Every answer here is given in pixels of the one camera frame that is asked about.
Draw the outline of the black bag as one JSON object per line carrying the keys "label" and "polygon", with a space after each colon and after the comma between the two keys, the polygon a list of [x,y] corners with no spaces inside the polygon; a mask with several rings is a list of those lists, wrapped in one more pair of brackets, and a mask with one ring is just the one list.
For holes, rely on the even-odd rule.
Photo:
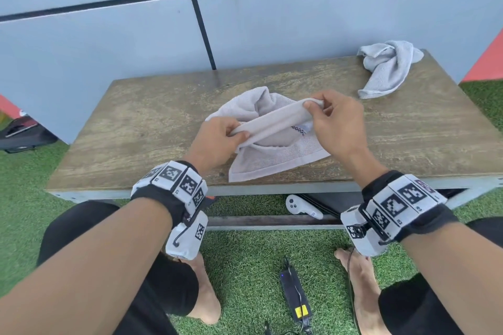
{"label": "black bag", "polygon": [[26,152],[58,141],[58,137],[26,115],[0,130],[0,150],[7,154]]}

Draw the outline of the person's foot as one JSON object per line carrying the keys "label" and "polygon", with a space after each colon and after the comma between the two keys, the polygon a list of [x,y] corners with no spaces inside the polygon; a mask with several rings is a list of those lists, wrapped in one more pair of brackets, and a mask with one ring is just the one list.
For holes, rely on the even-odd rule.
{"label": "person's foot", "polygon": [[174,258],[178,272],[175,278],[175,298],[170,314],[198,319],[215,325],[221,317],[221,304],[206,271],[201,253],[193,260]]}
{"label": "person's foot", "polygon": [[361,255],[354,248],[338,248],[334,256],[348,273],[353,292],[354,318],[361,335],[391,335],[380,313],[378,300],[381,289],[371,258]]}

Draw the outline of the person's right hand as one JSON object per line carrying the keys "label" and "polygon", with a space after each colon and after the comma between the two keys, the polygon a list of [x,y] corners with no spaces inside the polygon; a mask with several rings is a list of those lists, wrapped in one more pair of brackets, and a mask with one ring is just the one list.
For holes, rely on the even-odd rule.
{"label": "person's right hand", "polygon": [[313,127],[320,145],[361,188],[389,172],[368,148],[359,101],[335,90],[318,92],[312,98],[324,100],[324,127]]}

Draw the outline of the white handheld controller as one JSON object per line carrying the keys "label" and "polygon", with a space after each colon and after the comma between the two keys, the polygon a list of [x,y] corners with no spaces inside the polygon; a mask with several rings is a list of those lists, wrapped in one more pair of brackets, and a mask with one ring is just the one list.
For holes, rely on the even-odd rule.
{"label": "white handheld controller", "polygon": [[316,206],[298,195],[288,195],[285,200],[286,209],[292,215],[306,214],[317,220],[322,220],[324,214]]}

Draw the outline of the person's left foot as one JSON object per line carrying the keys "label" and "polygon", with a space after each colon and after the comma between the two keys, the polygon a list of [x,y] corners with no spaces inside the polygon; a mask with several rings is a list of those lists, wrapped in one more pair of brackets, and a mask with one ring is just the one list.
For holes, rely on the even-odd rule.
{"label": "person's left foot", "polygon": [[193,260],[174,258],[178,272],[175,278],[175,298],[170,314],[198,319],[215,325],[221,317],[221,304],[206,271],[201,253]]}

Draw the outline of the person's left hand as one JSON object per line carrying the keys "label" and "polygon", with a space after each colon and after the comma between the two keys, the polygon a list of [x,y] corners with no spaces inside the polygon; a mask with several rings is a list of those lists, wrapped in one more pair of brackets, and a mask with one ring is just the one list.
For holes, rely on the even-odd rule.
{"label": "person's left hand", "polygon": [[203,176],[225,164],[242,143],[229,142],[240,123],[232,117],[213,117],[203,122],[187,153],[182,157]]}

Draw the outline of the wooden table with metal frame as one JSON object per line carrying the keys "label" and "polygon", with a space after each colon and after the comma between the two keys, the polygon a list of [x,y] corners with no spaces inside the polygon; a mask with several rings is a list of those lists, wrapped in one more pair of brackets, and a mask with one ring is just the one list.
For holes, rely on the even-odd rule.
{"label": "wooden table with metal frame", "polygon": [[[406,81],[364,100],[369,148],[389,169],[460,205],[503,187],[503,134],[426,50]],[[267,86],[293,100],[324,89],[353,97],[369,78],[361,57],[114,81],[50,177],[46,191],[79,203],[127,199],[154,166],[180,159],[201,123],[237,95]]]}

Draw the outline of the person's right forearm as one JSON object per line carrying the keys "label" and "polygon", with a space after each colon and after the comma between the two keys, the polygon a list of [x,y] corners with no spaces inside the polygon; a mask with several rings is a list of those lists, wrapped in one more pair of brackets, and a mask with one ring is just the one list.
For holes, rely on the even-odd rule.
{"label": "person's right forearm", "polygon": [[401,245],[464,335],[501,335],[503,248],[459,222]]}

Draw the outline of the person's left forearm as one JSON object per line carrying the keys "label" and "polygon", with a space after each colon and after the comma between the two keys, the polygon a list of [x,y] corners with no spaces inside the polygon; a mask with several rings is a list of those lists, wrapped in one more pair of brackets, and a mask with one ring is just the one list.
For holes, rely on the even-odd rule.
{"label": "person's left forearm", "polygon": [[165,206],[132,200],[0,299],[0,335],[111,335],[172,227]]}

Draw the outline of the grey towel with stitched stripe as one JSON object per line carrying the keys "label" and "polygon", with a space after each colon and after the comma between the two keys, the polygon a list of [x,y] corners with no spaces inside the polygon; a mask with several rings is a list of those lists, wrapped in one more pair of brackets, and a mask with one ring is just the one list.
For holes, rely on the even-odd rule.
{"label": "grey towel with stitched stripe", "polygon": [[324,106],[321,100],[294,101],[262,86],[232,98],[206,118],[208,121],[213,117],[233,117],[240,126],[232,135],[249,133],[229,168],[230,183],[267,177],[330,156],[315,135],[305,101]]}

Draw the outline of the black power bank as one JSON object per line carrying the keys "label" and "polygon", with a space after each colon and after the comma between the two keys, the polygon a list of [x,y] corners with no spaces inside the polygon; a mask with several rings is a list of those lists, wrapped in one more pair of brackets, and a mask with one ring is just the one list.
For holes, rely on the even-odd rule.
{"label": "black power bank", "polygon": [[284,259],[284,267],[280,271],[279,278],[293,321],[303,326],[309,326],[309,321],[312,318],[311,306],[298,273],[287,258]]}

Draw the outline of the person's right foot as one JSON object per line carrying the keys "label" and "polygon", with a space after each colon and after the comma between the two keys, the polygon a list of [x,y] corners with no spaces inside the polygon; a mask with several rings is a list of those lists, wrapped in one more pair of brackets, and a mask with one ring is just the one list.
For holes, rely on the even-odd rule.
{"label": "person's right foot", "polygon": [[361,335],[391,335],[380,313],[378,300],[381,289],[371,258],[361,255],[354,248],[338,248],[334,256],[348,273],[353,292],[354,318]]}

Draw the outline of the right wrist marker tracker band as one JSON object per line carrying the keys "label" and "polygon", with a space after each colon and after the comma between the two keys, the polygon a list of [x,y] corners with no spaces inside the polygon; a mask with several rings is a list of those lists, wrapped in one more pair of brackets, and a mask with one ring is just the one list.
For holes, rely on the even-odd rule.
{"label": "right wrist marker tracker band", "polygon": [[390,243],[458,221],[447,199],[412,174],[389,171],[367,185],[362,195],[364,202],[341,213],[341,221],[363,256],[379,256]]}

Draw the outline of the left wrist marker tracker band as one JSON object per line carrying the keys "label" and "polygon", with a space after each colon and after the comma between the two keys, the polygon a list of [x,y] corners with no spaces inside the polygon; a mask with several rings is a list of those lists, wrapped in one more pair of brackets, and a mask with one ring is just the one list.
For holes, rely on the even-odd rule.
{"label": "left wrist marker tracker band", "polygon": [[191,261],[199,253],[209,222],[204,212],[207,192],[206,181],[192,164],[171,160],[154,167],[134,184],[130,199],[151,199],[166,208],[173,222],[166,254]]}

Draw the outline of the person's black shorts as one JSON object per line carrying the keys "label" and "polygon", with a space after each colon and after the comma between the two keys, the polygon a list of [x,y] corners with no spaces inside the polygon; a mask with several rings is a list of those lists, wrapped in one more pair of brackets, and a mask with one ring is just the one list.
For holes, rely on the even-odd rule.
{"label": "person's black shorts", "polygon": [[[503,248],[503,217],[465,225]],[[178,335],[168,319],[177,275],[174,261],[159,254],[113,334]],[[464,335],[422,274],[381,290],[378,302],[391,335]]]}

